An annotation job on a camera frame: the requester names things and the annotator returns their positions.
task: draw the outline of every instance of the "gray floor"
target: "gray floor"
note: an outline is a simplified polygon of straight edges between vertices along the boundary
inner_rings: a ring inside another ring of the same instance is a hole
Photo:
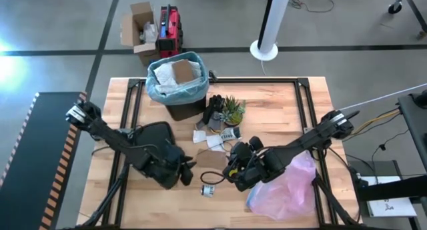
[[[0,51],[97,49],[112,0],[0,0]],[[185,47],[247,47],[258,37],[266,0],[119,0],[106,49],[120,45],[121,16],[129,4],[151,1],[155,9],[168,3],[179,7]],[[302,0],[317,10],[325,0]],[[288,7],[278,35],[279,46],[425,45],[415,36],[420,24],[404,1],[397,15],[386,14],[393,0],[334,0],[329,13],[308,13]],[[427,16],[427,0],[414,0]],[[427,82],[426,50],[399,51],[289,51],[265,62],[268,76],[326,76],[335,108],[379,97]],[[249,53],[202,53],[207,67],[218,76],[262,76]],[[28,106],[39,91],[84,91],[95,56],[0,57],[0,169],[9,157]],[[134,55],[104,55],[91,100],[99,106],[110,77],[145,76]],[[354,119],[359,125],[394,107],[395,97],[365,105]],[[369,160],[375,148],[406,129],[403,119],[372,130],[344,144],[346,152]],[[404,135],[377,160],[396,159],[403,174],[424,173],[418,153]],[[83,134],[65,196],[58,228],[75,223],[89,169],[93,141]],[[421,226],[427,220],[416,206]],[[405,219],[370,219],[369,226],[409,229]]]

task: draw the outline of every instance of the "white stand base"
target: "white stand base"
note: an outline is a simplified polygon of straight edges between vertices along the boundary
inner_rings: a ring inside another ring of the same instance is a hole
[[[260,50],[258,49],[258,40],[254,41],[251,44],[250,51],[251,51],[252,56],[254,56],[256,59],[261,60],[261,61],[273,60],[279,53],[279,49],[278,49],[278,46],[276,44],[273,45],[273,48],[270,52],[268,52],[268,53],[260,52]]]

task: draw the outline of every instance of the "wooden table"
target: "wooden table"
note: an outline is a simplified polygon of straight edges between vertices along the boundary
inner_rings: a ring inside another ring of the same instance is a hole
[[[103,108],[103,119],[111,128],[118,128],[127,89],[127,78],[113,78],[110,81],[107,99]],[[317,119],[333,109],[328,86],[324,77],[309,77]],[[240,125],[243,142],[252,136],[260,137],[264,145],[284,145],[302,134],[300,116],[296,105],[294,86],[289,83],[227,83],[214,84],[209,88],[208,97],[213,94],[234,95],[246,100],[246,114]],[[302,92],[305,104],[305,93]],[[307,120],[310,122],[305,105]],[[129,108],[127,126],[130,126],[133,106]],[[173,129],[177,144],[186,155],[195,156],[198,149],[207,148],[206,143],[193,144],[194,124],[200,116],[175,122],[166,108],[143,92],[138,125],[155,121],[167,121]],[[346,159],[341,141],[333,141],[332,148]],[[81,203],[78,223],[87,220],[107,193],[107,186],[113,161],[113,151],[97,152],[91,160],[89,174]],[[342,162],[333,154],[326,157],[332,191],[344,209],[354,218],[358,203],[352,180]],[[224,181],[216,186],[212,198],[200,195],[202,172],[212,170],[194,167],[194,178],[190,186],[178,183],[171,190],[162,189],[153,179],[146,179],[134,169],[129,173],[126,198],[123,209],[122,228],[292,228],[317,227],[316,211],[305,217],[289,221],[274,221],[268,217],[253,214],[245,205],[250,191],[239,192],[236,187]],[[110,221],[114,219],[117,195],[111,208]],[[326,221],[329,220],[326,199],[322,194]]]

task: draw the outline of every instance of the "blue plastic bag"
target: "blue plastic bag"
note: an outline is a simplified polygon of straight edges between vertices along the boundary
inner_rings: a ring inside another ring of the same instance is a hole
[[[170,94],[160,93],[155,86],[159,84],[157,78],[155,77],[154,70],[160,67],[164,63],[169,63],[171,61],[179,61],[182,59],[187,59],[188,61],[197,62],[200,64],[201,70],[201,82],[196,86],[191,86],[188,88],[181,88],[179,91]],[[164,105],[182,105],[188,103],[194,103],[203,99],[206,96],[207,90],[209,89],[209,74],[207,72],[206,66],[203,64],[203,61],[195,52],[187,52],[173,57],[168,57],[165,59],[160,59],[148,67],[147,81],[145,82],[147,87],[147,93],[151,99],[158,103]]]

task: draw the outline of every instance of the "black trash bin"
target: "black trash bin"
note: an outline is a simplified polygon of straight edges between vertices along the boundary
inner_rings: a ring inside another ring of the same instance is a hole
[[[206,96],[194,103],[183,105],[165,105],[167,111],[175,121],[181,121],[189,117],[203,113],[206,109]]]

